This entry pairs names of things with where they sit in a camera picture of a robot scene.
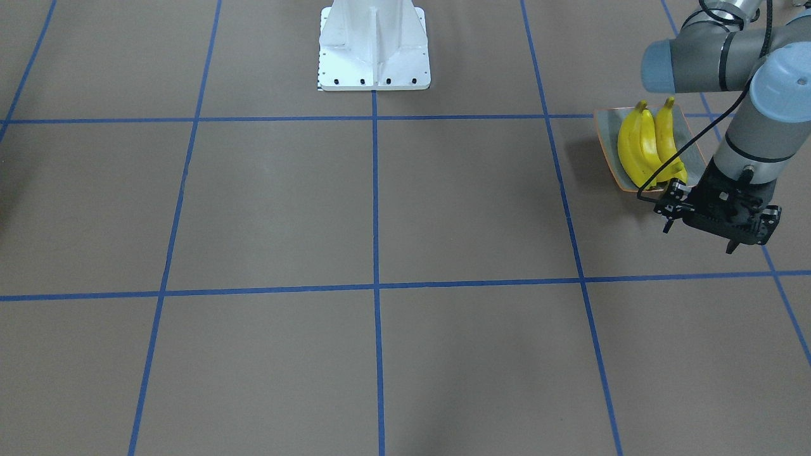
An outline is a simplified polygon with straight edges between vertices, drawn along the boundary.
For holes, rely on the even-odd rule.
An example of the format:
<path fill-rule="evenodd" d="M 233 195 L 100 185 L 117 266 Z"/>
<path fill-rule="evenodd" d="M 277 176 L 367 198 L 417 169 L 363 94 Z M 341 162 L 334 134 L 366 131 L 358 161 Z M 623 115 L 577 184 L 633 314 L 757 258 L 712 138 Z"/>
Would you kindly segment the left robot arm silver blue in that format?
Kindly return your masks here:
<path fill-rule="evenodd" d="M 781 219 L 778 178 L 809 138 L 809 5 L 782 26 L 749 29 L 759 1 L 701 1 L 677 36 L 641 60 L 649 92 L 738 92 L 724 138 L 698 183 L 675 181 L 655 203 L 666 217 L 741 245 L 765 245 Z"/>

